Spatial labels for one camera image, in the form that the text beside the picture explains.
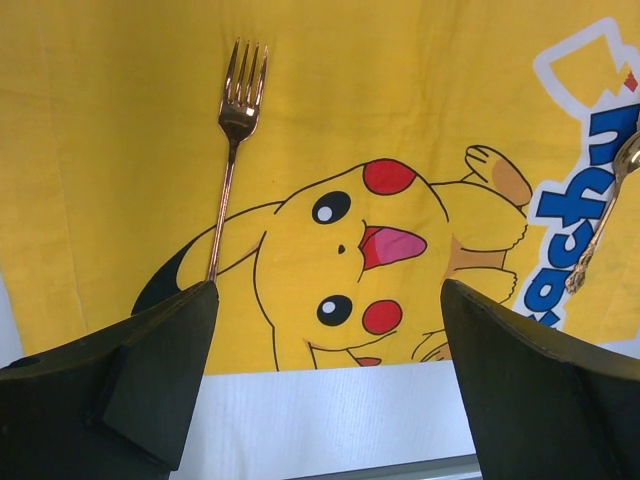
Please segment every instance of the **fork handle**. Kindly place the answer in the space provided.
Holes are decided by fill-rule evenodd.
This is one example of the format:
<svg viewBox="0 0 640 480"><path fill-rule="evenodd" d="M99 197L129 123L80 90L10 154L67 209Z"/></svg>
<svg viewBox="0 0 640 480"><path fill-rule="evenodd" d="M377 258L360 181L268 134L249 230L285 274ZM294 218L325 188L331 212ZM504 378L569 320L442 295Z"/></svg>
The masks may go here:
<svg viewBox="0 0 640 480"><path fill-rule="evenodd" d="M233 169L236 164L236 153L238 152L238 142L229 142L229 159L224 170L224 184L222 185L222 198L220 199L220 210L218 211L218 221L213 237L213 247L211 258L209 259L209 270L207 280L215 282L218 276L218 263L220 253L220 239L224 228L224 220L227 216L227 206L229 205L229 192L231 191L231 180L233 179Z"/></svg>

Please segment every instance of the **spoon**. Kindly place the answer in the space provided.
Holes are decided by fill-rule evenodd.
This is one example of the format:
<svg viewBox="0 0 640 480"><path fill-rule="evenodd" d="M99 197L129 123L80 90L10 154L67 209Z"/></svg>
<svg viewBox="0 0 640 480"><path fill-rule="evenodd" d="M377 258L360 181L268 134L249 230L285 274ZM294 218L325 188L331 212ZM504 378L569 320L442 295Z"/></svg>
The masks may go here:
<svg viewBox="0 0 640 480"><path fill-rule="evenodd" d="M591 241L587 245L587 248L585 248L582 255L580 255L578 263L576 263L576 266L573 268L573 272L571 272L571 275L567 277L565 287L567 287L567 291L569 293L576 293L584 284L587 267L589 266L589 262L596 251L596 245L602 236L602 231L604 230L607 220L609 220L613 207L618 200L622 182L627 175L635 172L638 168L640 168L640 132L634 133L631 138L622 145L613 159L613 174L615 177L613 195L609 205L607 206L607 210L602 216L602 220L600 220L600 223L598 224L598 228L591 238Z"/></svg>

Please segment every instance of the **black plastic part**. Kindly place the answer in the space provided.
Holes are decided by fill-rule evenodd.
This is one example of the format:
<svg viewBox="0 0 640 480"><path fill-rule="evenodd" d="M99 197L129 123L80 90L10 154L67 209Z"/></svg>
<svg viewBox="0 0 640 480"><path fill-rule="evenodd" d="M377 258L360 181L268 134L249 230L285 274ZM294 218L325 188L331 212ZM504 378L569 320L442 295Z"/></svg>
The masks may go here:
<svg viewBox="0 0 640 480"><path fill-rule="evenodd" d="M203 282L0 370L0 478L166 480L178 468L218 310Z"/></svg>
<svg viewBox="0 0 640 480"><path fill-rule="evenodd" d="M640 478L640 361L453 280L441 303L483 478Z"/></svg>

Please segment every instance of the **cartoon character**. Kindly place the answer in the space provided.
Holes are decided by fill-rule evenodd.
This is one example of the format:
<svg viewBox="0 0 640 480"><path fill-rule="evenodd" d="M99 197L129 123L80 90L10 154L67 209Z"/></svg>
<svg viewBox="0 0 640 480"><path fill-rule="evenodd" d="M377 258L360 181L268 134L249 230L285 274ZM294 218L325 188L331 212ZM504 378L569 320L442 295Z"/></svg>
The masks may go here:
<svg viewBox="0 0 640 480"><path fill-rule="evenodd" d="M504 261L526 230L531 188L492 148L469 147L465 160L465 178L440 184L396 160L370 161L227 220L220 275L253 262L246 281L278 370L317 368L325 352L354 366L448 358L444 279L511 296L516 276ZM212 229L156 273L134 312L178 291L180 269Z"/></svg>

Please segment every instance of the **rose gold fork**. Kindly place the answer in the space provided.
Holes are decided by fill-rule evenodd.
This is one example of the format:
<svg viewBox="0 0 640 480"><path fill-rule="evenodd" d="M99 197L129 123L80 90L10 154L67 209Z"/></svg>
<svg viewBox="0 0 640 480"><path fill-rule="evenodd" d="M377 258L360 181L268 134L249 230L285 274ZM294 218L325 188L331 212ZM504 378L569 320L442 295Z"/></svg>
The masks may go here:
<svg viewBox="0 0 640 480"><path fill-rule="evenodd" d="M251 62L249 80L246 84L243 84L245 68L247 66L247 55L249 54L249 42L247 42L237 82L235 87L231 88L236 68L239 44L240 39L238 38L235 46L233 47L231 59L229 60L227 79L224 83L222 101L220 102L220 114L218 115L218 123L229 140L229 159L224 172L224 185L222 187L222 198L220 199L220 210L218 211L218 221L216 223L216 230L213 237L213 248L211 250L211 258L209 260L207 280L210 281L215 281L218 275L220 239L222 238L222 229L224 227L224 220L227 214L231 179L233 178L233 169L236 163L236 153L240 144L253 135L253 132L255 132L256 126L258 125L260 104L262 103L262 90L264 89L264 79L267 75L268 49L265 46L258 83L254 94L252 89L253 79L256 71L258 52L260 50L260 45L257 44L253 54L253 62Z"/></svg>

